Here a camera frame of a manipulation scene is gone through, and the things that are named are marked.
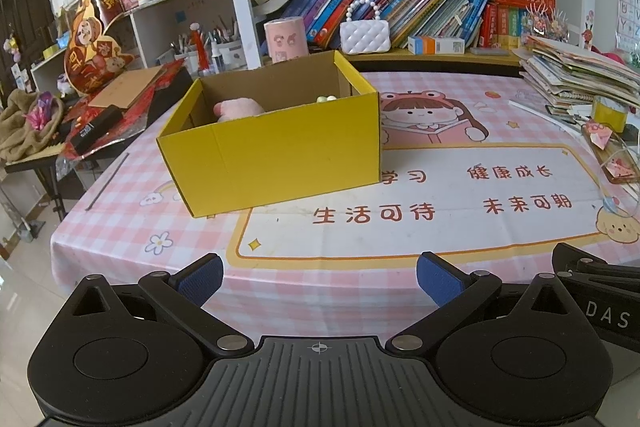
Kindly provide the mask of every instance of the flower illustration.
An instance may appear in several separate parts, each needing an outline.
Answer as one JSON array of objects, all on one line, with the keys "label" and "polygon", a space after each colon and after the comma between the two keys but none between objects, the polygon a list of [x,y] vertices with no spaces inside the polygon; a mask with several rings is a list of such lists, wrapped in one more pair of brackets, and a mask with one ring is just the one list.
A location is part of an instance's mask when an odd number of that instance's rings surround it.
[{"label": "flower illustration", "polygon": [[169,248],[174,242],[169,239],[169,232],[162,232],[160,235],[152,235],[149,238],[149,244],[145,247],[145,252],[153,252],[154,255],[160,255],[164,248]]},{"label": "flower illustration", "polygon": [[145,198],[140,201],[140,206],[147,206],[148,204],[156,204],[162,201],[162,194],[160,192],[150,192]]}]

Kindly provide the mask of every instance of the blue gripper pad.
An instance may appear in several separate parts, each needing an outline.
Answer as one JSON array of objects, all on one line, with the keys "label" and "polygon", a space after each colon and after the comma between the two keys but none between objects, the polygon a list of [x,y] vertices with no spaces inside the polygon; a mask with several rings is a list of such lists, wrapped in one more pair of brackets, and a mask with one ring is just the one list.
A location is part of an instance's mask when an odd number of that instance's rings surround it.
[{"label": "blue gripper pad", "polygon": [[170,279],[171,286],[196,306],[202,306],[222,285],[224,268],[222,259],[215,254],[203,258],[203,263],[189,272],[179,271]]},{"label": "blue gripper pad", "polygon": [[418,285],[438,306],[444,306],[465,290],[465,283],[430,257],[421,255],[415,267]]}]

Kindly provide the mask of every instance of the quilted handbag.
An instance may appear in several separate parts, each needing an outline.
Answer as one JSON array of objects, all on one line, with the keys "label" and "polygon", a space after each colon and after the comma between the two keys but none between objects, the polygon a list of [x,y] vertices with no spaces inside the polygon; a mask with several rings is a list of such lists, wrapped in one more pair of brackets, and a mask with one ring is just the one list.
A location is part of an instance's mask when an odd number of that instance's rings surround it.
[{"label": "quilted handbag", "polygon": [[[373,20],[352,21],[355,7],[369,4],[376,14]],[[340,24],[340,48],[347,55],[384,53],[391,48],[389,23],[380,20],[380,6],[372,0],[357,0],[347,8],[347,20]]]}]

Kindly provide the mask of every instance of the pearl handle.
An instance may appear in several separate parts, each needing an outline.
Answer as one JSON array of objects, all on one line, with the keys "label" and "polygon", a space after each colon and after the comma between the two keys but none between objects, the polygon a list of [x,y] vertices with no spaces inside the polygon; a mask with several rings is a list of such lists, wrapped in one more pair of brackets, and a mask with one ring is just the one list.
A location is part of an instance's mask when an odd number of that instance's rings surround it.
[{"label": "pearl handle", "polygon": [[355,8],[361,6],[362,4],[368,4],[369,6],[371,6],[373,8],[373,12],[376,15],[375,16],[375,20],[377,20],[377,21],[380,20],[380,6],[378,6],[372,0],[355,0],[347,8],[347,22],[351,22],[351,16],[353,15],[353,10]]}]

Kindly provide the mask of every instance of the floor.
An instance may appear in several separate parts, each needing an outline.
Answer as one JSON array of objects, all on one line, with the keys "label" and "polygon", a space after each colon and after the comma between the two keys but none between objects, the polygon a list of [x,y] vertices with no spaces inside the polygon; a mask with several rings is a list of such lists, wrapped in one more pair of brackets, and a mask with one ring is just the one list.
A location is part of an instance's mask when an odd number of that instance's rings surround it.
[{"label": "floor", "polygon": [[[71,209],[75,201],[65,201]],[[0,425],[35,427],[42,414],[31,394],[26,367],[33,349],[65,301],[50,267],[49,240],[58,216],[48,207],[32,243],[22,242],[9,262],[0,258]],[[598,418],[606,427],[640,427],[640,371],[613,386]]]}]

